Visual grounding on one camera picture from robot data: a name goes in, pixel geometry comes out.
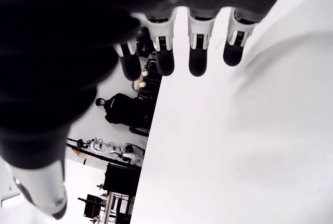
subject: white wall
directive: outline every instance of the white wall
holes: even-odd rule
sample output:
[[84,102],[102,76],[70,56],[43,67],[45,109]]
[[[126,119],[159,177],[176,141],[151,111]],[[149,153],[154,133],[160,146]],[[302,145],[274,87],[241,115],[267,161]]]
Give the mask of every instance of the white wall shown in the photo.
[[[132,89],[132,82],[128,81],[123,75],[120,63],[118,63],[113,74],[98,87],[97,97],[109,99],[117,93],[123,93],[129,97],[136,97],[137,93]],[[123,124],[110,124],[105,119],[105,110],[103,107],[97,107],[95,103],[89,108],[87,113],[75,122],[68,135],[69,138],[83,141],[88,141],[92,138],[101,138],[104,142],[124,143],[130,142],[142,148],[146,148],[147,137],[133,134],[129,131],[129,127]],[[84,159],[76,157],[76,155],[67,148],[67,158],[80,162]],[[87,166],[94,166],[100,169],[105,169],[107,163],[95,159],[91,156],[81,155],[87,157]]]

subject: robotic hand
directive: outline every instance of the robotic hand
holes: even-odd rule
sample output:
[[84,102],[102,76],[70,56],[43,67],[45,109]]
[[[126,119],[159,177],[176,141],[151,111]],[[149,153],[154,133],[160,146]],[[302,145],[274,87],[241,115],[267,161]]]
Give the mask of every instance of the robotic hand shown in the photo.
[[255,25],[275,2],[0,0],[0,155],[22,194],[55,219],[65,214],[70,125],[94,101],[97,84],[118,59],[128,79],[140,76],[135,45],[140,24],[149,29],[160,73],[170,75],[176,8],[188,7],[189,68],[201,76],[220,9],[233,7],[223,59],[237,65]]

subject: white robotic component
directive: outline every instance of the white robotic component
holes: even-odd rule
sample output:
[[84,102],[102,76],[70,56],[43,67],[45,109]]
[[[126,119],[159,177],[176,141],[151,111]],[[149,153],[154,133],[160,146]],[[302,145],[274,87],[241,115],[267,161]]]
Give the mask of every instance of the white robotic component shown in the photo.
[[139,164],[143,162],[145,155],[144,149],[132,143],[105,143],[103,140],[95,138],[95,140],[89,145],[90,148],[97,153],[107,154],[109,156],[118,156],[124,161],[130,160]]

